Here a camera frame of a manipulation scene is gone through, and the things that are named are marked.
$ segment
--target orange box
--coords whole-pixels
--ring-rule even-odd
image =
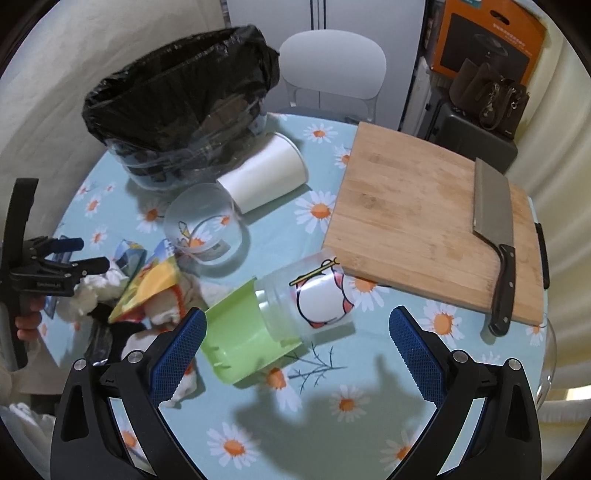
[[[426,59],[454,78],[465,59],[490,63],[524,85],[540,55],[545,28],[512,0],[446,0],[435,9]]]

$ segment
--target brown handbag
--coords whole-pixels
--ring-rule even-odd
[[[530,99],[524,85],[503,78],[488,63],[478,67],[469,59],[452,82],[449,96],[454,106],[478,119],[482,128],[511,140]]]

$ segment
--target table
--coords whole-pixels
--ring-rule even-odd
[[[213,279],[233,287],[321,248],[356,132],[354,125],[290,115],[269,115],[267,128],[297,144],[310,181],[244,217],[248,256],[235,271]],[[164,236],[161,219],[170,200],[137,188],[106,153],[56,236],[84,238],[86,247],[74,259],[111,256],[124,238],[150,251]],[[517,357],[532,390],[537,388],[545,329],[513,323],[506,337],[493,338],[481,313],[360,279],[345,281],[355,292],[352,335],[344,335],[347,330],[300,348],[238,385],[223,385],[197,353],[197,394],[161,411],[210,480],[386,478],[435,410],[421,398],[389,338],[388,316],[398,305],[439,333],[450,349],[461,348],[477,361],[502,364]],[[57,363],[69,369],[84,353],[90,325],[44,316],[40,330]],[[482,403],[474,402],[445,469],[460,462]]]

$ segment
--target blue gripper pad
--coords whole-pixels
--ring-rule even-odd
[[[410,322],[415,320],[410,314],[410,319],[407,318],[405,312],[408,313],[400,307],[392,310],[389,321],[390,337],[423,398],[439,408],[446,395],[444,372],[419,332],[411,325]]]
[[[207,319],[202,310],[189,312],[191,318],[175,332],[170,343],[150,375],[150,399],[158,407],[160,402],[170,400],[183,378],[185,370],[195,357],[207,332]]]

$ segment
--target human hand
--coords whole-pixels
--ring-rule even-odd
[[[18,328],[17,337],[24,342],[33,342],[39,338],[37,327],[41,325],[41,311],[45,306],[45,297],[31,299],[31,313],[15,319]]]

